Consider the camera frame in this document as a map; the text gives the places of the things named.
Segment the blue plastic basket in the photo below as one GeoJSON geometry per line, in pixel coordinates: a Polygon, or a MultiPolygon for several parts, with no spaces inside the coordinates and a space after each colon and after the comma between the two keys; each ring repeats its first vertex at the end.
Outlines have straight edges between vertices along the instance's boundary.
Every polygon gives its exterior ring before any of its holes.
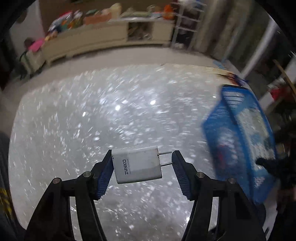
{"type": "Polygon", "coordinates": [[[257,98],[247,88],[222,85],[220,100],[202,124],[215,176],[237,180],[248,199],[264,202],[275,178],[256,164],[277,157],[273,131],[257,98]]]}

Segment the beige suitcase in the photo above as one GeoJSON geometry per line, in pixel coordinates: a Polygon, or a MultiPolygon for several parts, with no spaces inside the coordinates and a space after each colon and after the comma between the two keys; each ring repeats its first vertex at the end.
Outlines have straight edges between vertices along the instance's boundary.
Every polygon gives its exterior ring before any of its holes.
{"type": "Polygon", "coordinates": [[[39,73],[41,71],[46,60],[41,50],[38,50],[37,52],[29,50],[25,51],[20,56],[20,62],[29,75],[34,75],[35,73],[39,73]]]}

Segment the pink tissue box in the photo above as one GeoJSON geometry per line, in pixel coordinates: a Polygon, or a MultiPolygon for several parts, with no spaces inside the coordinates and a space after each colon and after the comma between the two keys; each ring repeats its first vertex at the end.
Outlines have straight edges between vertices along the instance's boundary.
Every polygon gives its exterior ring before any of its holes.
{"type": "Polygon", "coordinates": [[[92,25],[92,24],[97,24],[97,23],[101,23],[101,22],[107,22],[111,19],[111,13],[108,14],[97,14],[97,15],[93,15],[93,16],[86,16],[83,19],[83,24],[84,25],[92,25]]]}

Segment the cream tv cabinet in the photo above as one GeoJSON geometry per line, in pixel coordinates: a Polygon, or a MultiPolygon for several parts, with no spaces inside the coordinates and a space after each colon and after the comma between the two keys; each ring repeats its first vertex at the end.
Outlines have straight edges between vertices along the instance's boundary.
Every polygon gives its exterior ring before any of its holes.
{"type": "Polygon", "coordinates": [[[68,30],[44,42],[46,63],[91,51],[138,45],[165,45],[171,40],[173,21],[151,18],[110,20],[68,30]]]}

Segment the cream plastic jar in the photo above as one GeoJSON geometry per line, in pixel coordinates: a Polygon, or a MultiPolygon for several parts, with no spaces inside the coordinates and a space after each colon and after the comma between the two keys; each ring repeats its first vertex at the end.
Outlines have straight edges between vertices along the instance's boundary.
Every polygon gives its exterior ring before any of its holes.
{"type": "Polygon", "coordinates": [[[110,7],[111,18],[118,19],[121,16],[122,6],[121,3],[115,3],[110,7]]]}

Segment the white metal shelf rack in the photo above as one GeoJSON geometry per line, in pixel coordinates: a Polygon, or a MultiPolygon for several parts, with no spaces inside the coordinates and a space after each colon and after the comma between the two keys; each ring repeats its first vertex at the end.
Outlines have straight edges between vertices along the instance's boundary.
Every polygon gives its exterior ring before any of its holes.
{"type": "Polygon", "coordinates": [[[171,47],[191,51],[207,8],[207,1],[171,1],[175,26],[171,47]]]}

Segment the white wall charger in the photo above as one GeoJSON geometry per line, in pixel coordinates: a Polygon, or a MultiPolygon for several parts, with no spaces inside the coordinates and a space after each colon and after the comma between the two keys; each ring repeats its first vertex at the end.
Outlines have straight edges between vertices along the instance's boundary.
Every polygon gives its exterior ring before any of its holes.
{"type": "Polygon", "coordinates": [[[159,152],[157,146],[136,146],[111,151],[112,162],[118,184],[151,181],[162,178],[160,156],[171,154],[159,152]]]}

